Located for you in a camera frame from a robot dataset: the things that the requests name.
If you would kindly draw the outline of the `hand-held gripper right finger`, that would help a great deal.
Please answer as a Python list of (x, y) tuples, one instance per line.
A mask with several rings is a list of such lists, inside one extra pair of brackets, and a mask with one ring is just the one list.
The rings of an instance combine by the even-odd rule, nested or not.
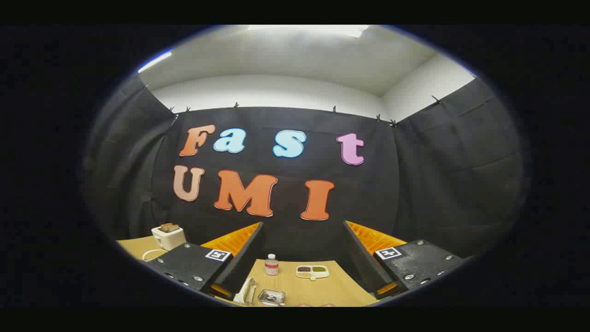
[(405, 242), (351, 221), (343, 228), (361, 286), (378, 300), (421, 288), (465, 262), (427, 240)]

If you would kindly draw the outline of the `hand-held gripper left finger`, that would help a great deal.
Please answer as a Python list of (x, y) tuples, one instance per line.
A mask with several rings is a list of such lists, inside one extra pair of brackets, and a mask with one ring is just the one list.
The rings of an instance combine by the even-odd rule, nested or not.
[(146, 265), (196, 292), (232, 300), (263, 254), (265, 231), (259, 222), (205, 244), (185, 242)]

